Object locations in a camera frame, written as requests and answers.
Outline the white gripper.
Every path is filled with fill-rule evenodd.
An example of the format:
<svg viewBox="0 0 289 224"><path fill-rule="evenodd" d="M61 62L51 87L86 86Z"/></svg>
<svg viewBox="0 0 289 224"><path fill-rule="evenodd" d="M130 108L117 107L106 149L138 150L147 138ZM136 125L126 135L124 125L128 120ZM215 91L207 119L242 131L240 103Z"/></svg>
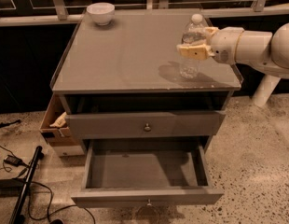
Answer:
<svg viewBox="0 0 289 224"><path fill-rule="evenodd" d="M190 45L180 44L177 45L177 51L182 57L204 61L213 57L218 63L235 64L236 49L244 32L240 27L227 27L219 30L218 27L205 27L205 35L211 38L211 46L206 44Z"/></svg>

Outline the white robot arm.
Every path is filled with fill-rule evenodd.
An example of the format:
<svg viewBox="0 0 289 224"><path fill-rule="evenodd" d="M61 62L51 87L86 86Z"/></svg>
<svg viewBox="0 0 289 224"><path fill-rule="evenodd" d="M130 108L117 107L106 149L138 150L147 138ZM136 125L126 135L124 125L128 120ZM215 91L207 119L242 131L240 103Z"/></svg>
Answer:
<svg viewBox="0 0 289 224"><path fill-rule="evenodd" d="M289 23L271 32L241 27L206 28L207 39L177 46L181 56L218 63L241 63L265 75L289 79Z"/></svg>

